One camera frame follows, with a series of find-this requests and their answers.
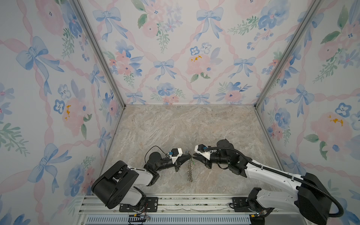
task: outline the floral wallpaper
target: floral wallpaper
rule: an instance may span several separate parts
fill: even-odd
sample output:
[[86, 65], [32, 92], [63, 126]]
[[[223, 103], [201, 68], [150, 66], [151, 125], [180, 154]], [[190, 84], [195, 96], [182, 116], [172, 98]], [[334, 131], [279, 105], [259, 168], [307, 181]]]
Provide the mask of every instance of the floral wallpaper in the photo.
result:
[[311, 4], [80, 2], [126, 104], [255, 103]]
[[325, 0], [260, 108], [284, 167], [344, 207], [332, 225], [360, 224], [359, 23], [359, 0]]
[[121, 107], [67, 0], [3, 1], [0, 20], [0, 225], [71, 224]]

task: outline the metal chain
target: metal chain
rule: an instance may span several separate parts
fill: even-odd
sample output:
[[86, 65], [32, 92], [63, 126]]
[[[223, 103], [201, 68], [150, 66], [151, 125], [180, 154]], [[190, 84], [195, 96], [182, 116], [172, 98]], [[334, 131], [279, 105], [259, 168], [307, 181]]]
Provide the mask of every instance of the metal chain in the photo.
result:
[[[190, 154], [190, 151], [186, 151], [185, 154], [187, 155], [191, 155]], [[193, 181], [193, 174], [192, 174], [192, 170], [193, 170], [193, 158], [191, 157], [189, 160], [188, 160], [188, 182], [192, 182]]]

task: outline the metal bracket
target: metal bracket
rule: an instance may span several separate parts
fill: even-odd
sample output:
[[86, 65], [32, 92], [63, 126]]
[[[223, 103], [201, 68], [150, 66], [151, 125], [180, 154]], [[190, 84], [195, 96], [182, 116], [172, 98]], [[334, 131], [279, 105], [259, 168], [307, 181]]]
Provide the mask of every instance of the metal bracket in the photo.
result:
[[[145, 206], [146, 212], [157, 212], [158, 197], [146, 197]], [[128, 204], [120, 204], [119, 212], [135, 212], [134, 207]]]
[[233, 197], [233, 206], [235, 212], [251, 212], [249, 210], [249, 204], [246, 202], [247, 197]]

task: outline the marble floor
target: marble floor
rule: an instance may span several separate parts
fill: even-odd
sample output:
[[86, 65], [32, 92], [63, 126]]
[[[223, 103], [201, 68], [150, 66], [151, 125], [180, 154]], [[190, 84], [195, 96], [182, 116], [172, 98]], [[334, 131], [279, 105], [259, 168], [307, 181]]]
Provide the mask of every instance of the marble floor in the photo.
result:
[[[278, 168], [252, 106], [127, 105], [103, 172], [118, 160], [143, 168], [145, 153], [154, 145], [164, 152], [182, 148], [193, 154], [195, 145], [216, 146], [218, 140], [225, 138], [246, 156]], [[217, 165], [210, 170], [201, 162], [194, 162], [191, 183], [187, 181], [186, 162], [178, 172], [174, 168], [160, 171], [160, 178], [153, 186], [139, 188], [147, 194], [248, 194], [253, 187], [276, 190], [269, 184], [235, 175]]]

